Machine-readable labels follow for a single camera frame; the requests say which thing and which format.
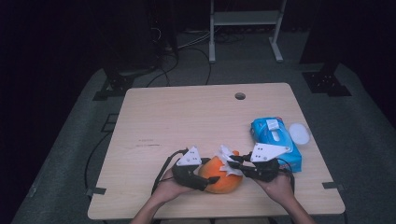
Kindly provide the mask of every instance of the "wooden table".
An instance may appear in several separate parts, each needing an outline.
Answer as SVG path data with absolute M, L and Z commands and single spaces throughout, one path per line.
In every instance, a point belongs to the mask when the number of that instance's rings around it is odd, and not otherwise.
M 235 98 L 245 94 L 244 100 Z M 88 215 L 92 219 L 132 218 L 149 198 L 154 179 L 166 158 L 179 149 L 197 146 L 201 157 L 213 157 L 220 145 L 241 154 L 254 147 L 250 123 L 281 117 L 285 125 L 304 115 L 286 83 L 131 89 L 125 95 Z M 296 197 L 311 215 L 341 214 L 337 189 L 325 189 L 332 177 L 313 136 L 304 146 L 303 171 L 295 174 Z M 171 162 L 173 165 L 179 157 Z M 266 217 L 286 215 L 249 178 L 230 194 L 199 190 L 163 206 L 156 218 Z

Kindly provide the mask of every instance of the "blue package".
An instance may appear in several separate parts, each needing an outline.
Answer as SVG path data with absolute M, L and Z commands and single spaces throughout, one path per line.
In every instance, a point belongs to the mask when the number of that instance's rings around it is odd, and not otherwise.
M 290 151 L 278 156 L 281 168 L 288 168 L 290 165 L 293 172 L 301 172 L 303 157 L 297 146 L 291 140 L 288 130 L 283 120 L 278 117 L 255 119 L 251 123 L 253 138 L 258 143 L 289 147 Z

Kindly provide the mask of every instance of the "orange ball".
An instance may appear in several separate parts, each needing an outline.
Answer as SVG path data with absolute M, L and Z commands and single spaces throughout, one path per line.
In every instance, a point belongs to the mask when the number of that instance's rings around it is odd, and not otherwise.
M 239 156 L 238 151 L 233 151 L 235 156 Z M 217 157 L 213 157 L 206 164 L 201 166 L 198 171 L 198 175 L 203 178 L 209 178 L 211 176 L 219 176 L 220 179 L 215 184 L 210 184 L 206 187 L 205 191 L 211 193 L 229 193 L 235 190 L 242 182 L 242 175 L 227 175 L 226 171 L 221 171 L 220 167 L 224 164 Z

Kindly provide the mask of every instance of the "gray carpet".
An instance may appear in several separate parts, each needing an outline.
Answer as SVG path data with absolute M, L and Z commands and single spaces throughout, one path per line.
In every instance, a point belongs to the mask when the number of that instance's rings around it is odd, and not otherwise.
M 217 45 L 217 62 L 211 65 L 209 85 L 287 82 L 304 112 L 310 131 L 332 174 L 346 190 L 341 193 L 348 223 L 393 223 L 396 220 L 396 132 L 362 87 L 358 77 L 340 64 L 335 72 L 352 96 L 329 97 L 311 93 L 302 72 L 317 71 L 321 64 L 301 65 L 299 60 L 308 33 L 281 33 L 279 48 L 285 59 L 277 63 L 268 44 L 269 34 L 245 35 L 229 45 Z M 180 35 L 179 44 L 193 39 Z M 194 48 L 208 52 L 207 44 Z M 168 73 L 171 86 L 205 85 L 209 64 L 196 49 L 179 53 L 177 67 Z M 163 58 L 163 69 L 176 60 Z M 134 88 L 146 87 L 162 71 L 139 77 Z M 95 146 L 101 142 L 88 167 L 89 187 L 99 176 L 110 136 L 102 132 L 107 116 L 119 113 L 122 97 L 93 101 L 102 88 L 103 70 L 92 75 L 64 124 L 40 174 L 13 223 L 100 223 L 87 217 L 84 171 Z M 150 87 L 166 86 L 164 77 Z M 288 217 L 276 217 L 290 223 Z M 316 216 L 318 223 L 344 223 L 344 217 Z M 128 223 L 111 220 L 107 223 Z

